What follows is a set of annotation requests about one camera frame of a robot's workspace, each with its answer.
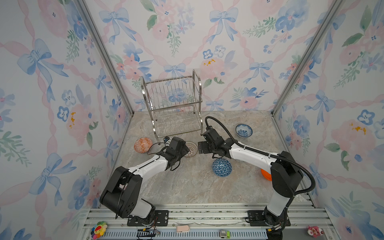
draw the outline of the pink toy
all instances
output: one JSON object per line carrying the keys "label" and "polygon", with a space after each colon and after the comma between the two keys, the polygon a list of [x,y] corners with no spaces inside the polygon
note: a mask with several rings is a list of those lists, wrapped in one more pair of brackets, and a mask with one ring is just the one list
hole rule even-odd
{"label": "pink toy", "polygon": [[322,236],[324,234],[324,231],[318,226],[308,226],[308,234],[313,236],[314,238],[317,238],[318,236]]}

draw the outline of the pink eraser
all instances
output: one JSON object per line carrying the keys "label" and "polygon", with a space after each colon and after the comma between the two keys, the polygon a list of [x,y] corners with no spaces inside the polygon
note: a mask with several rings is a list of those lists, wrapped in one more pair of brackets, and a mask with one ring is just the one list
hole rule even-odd
{"label": "pink eraser", "polygon": [[189,226],[188,225],[177,226],[176,232],[189,232]]}

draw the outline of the blue bowl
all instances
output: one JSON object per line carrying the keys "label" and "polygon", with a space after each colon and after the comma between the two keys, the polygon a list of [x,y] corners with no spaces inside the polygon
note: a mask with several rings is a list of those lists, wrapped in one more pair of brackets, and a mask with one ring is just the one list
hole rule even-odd
{"label": "blue bowl", "polygon": [[239,137],[247,138],[253,133],[252,128],[246,124],[239,124],[236,126],[236,133]]}
{"label": "blue bowl", "polygon": [[212,163],[212,170],[219,177],[226,177],[232,172],[232,165],[228,160],[218,158]]}

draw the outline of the metal dish rack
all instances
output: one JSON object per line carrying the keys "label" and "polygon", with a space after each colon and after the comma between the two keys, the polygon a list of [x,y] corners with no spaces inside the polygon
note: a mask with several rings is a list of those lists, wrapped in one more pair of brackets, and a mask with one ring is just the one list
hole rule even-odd
{"label": "metal dish rack", "polygon": [[140,77],[144,101],[156,138],[201,131],[201,80],[192,76],[145,82]]}

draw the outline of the wallpaper panel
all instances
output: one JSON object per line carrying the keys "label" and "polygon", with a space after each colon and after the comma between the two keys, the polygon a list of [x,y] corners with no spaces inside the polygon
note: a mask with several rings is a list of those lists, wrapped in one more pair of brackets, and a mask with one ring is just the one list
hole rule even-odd
{"label": "wallpaper panel", "polygon": [[134,110],[145,81],[197,69],[203,111],[272,109],[331,1],[86,0]]}
{"label": "wallpaper panel", "polygon": [[128,113],[72,1],[2,1],[0,239],[76,239]]}
{"label": "wallpaper panel", "polygon": [[384,239],[383,8],[346,0],[276,115],[343,240]]}

